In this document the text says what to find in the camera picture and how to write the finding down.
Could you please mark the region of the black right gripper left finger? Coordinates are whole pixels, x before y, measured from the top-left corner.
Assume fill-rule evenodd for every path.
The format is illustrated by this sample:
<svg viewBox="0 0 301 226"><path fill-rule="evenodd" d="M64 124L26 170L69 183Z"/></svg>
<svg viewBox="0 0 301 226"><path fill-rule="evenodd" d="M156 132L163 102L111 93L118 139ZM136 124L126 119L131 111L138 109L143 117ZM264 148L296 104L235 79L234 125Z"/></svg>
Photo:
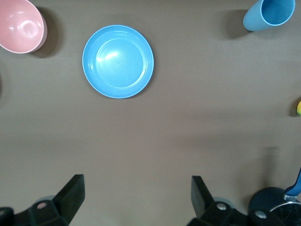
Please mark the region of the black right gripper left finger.
<svg viewBox="0 0 301 226"><path fill-rule="evenodd" d="M1 207L0 224L2 226L68 226L84 199L84 175L76 174L55 196L41 199L22 212L15 214L11 207Z"/></svg>

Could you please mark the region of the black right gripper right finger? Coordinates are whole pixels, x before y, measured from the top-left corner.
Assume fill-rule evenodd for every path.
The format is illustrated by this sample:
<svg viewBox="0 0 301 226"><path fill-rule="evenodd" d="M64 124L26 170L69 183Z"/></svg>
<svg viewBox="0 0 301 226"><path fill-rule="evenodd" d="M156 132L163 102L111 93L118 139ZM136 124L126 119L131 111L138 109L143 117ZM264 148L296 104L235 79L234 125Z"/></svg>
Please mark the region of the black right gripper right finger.
<svg viewBox="0 0 301 226"><path fill-rule="evenodd" d="M215 201L202 177L191 177L191 202L196 217L189 226L281 226L282 221L267 210L242 214L222 201Z"/></svg>

